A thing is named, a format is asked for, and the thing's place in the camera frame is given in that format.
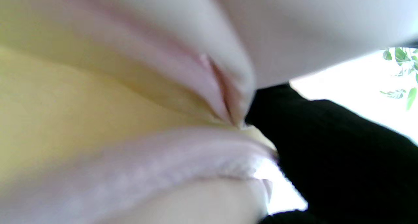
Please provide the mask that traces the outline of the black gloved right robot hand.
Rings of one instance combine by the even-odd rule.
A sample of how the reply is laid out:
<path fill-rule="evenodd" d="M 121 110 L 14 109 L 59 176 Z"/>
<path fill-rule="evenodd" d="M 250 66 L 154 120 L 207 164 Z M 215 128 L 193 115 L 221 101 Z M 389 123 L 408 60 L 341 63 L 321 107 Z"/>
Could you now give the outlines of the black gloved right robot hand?
<path fill-rule="evenodd" d="M 261 224 L 416 224 L 418 149 L 405 136 L 290 84 L 257 90 L 245 121 L 307 201 Z"/>

